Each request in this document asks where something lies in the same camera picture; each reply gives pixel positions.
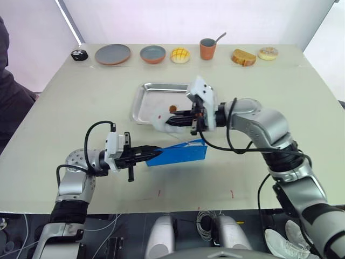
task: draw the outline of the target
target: dark clothing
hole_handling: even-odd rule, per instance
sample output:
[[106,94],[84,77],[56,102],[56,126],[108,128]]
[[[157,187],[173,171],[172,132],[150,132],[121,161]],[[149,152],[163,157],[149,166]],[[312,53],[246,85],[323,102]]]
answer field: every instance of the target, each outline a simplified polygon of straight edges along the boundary
[[32,105],[36,94],[17,83],[8,65],[10,40],[0,17],[0,154]]

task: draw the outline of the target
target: white sneaker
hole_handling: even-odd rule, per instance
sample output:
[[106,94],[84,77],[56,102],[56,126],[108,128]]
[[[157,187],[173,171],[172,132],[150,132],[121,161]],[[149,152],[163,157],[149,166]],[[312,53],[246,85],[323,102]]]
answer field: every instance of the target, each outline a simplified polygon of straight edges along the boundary
[[265,239],[271,253],[285,259],[306,259],[311,252],[301,249],[272,229],[265,230]]
[[293,222],[292,220],[288,220],[285,224],[285,233],[287,239],[295,246],[301,247],[302,249],[310,250],[311,247],[304,239],[302,235],[302,231],[300,227]]

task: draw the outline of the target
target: spoon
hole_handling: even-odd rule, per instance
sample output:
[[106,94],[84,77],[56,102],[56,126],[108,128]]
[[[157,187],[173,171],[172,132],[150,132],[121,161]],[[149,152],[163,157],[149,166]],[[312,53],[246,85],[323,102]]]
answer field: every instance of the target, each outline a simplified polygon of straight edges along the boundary
[[215,41],[215,44],[214,45],[216,45],[217,44],[217,42],[221,39],[221,38],[223,38],[224,36],[226,35],[226,32],[225,33],[223,33],[222,35],[220,35],[217,39],[216,39],[216,41]]

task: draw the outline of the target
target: gray bowl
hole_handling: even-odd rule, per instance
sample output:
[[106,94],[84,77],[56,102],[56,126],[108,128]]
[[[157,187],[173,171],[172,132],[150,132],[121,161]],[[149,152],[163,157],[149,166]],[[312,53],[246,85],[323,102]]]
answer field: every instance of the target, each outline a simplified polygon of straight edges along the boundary
[[140,57],[150,64],[157,64],[165,58],[166,51],[163,47],[151,45],[140,51]]

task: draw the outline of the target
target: white table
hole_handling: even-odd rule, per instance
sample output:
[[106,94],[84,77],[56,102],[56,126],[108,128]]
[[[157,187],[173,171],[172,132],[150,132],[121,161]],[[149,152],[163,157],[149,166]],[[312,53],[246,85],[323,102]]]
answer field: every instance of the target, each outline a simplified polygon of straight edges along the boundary
[[[344,111],[332,93],[295,46],[278,45],[279,57],[258,59],[251,67],[230,60],[235,48],[256,53],[260,45],[219,45],[213,60],[203,61],[197,45],[187,45],[191,60],[178,65],[169,56],[149,65],[139,56],[143,45],[129,45],[131,58],[107,67],[94,60],[102,45],[84,45],[89,58],[71,57],[56,73],[20,125],[0,157],[0,211],[51,212],[57,193],[56,167],[83,146],[86,130],[99,120],[116,122],[119,132],[130,131],[133,146],[178,143],[178,140],[138,125],[130,119],[137,88],[143,83],[188,83],[201,75],[218,93],[219,101],[254,98],[282,112],[299,147],[313,159],[313,168],[331,204],[344,204]],[[170,51],[176,46],[165,45]],[[103,148],[108,126],[96,128],[90,148]],[[205,136],[225,146],[225,129]],[[188,132],[179,136],[192,139]],[[249,139],[232,132],[236,147]],[[127,182],[127,170],[97,179],[89,213],[171,212],[206,209],[256,209],[259,184],[267,166],[259,153],[236,155],[208,148],[197,162],[135,168],[135,181]],[[266,208],[280,207],[269,180],[262,192]]]

